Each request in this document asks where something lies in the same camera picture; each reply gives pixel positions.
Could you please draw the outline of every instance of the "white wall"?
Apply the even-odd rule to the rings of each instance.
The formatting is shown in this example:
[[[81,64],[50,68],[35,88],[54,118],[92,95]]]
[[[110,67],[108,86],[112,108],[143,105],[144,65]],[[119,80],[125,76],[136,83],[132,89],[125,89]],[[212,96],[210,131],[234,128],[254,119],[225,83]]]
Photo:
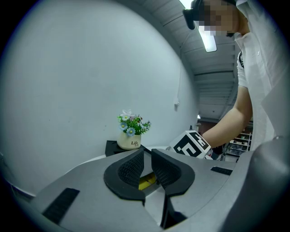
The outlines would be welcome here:
[[[103,155],[106,140],[120,133],[122,109],[152,122],[143,145],[168,145],[197,121],[189,69],[182,66],[175,111],[180,59],[155,27],[120,3],[43,1],[2,61],[0,152],[14,184],[32,194]]]

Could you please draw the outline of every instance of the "white box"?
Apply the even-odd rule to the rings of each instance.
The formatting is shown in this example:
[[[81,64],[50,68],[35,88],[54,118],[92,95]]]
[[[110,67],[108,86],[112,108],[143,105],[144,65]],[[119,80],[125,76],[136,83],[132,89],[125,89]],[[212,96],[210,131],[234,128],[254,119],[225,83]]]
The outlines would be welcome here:
[[[195,130],[187,130],[170,144],[174,152],[203,159],[211,146]]]

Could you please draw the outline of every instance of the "man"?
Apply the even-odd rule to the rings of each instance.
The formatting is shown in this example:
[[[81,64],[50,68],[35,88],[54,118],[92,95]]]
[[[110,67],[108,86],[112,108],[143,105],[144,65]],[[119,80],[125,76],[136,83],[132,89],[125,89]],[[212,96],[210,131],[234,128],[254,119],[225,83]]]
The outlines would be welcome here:
[[[232,37],[241,49],[238,56],[238,92],[234,107],[203,134],[217,147],[237,137],[253,116],[251,150],[275,137],[274,128],[261,103],[282,79],[289,78],[287,43],[274,20],[256,0],[195,0],[184,10],[188,27],[193,20],[215,35]]]

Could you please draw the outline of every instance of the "flower pot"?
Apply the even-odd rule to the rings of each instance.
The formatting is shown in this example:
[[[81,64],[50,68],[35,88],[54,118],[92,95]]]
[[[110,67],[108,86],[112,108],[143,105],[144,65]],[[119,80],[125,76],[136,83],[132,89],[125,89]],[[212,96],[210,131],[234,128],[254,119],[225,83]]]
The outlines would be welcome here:
[[[141,147],[141,135],[128,136],[121,132],[117,144],[124,150],[134,150]]]

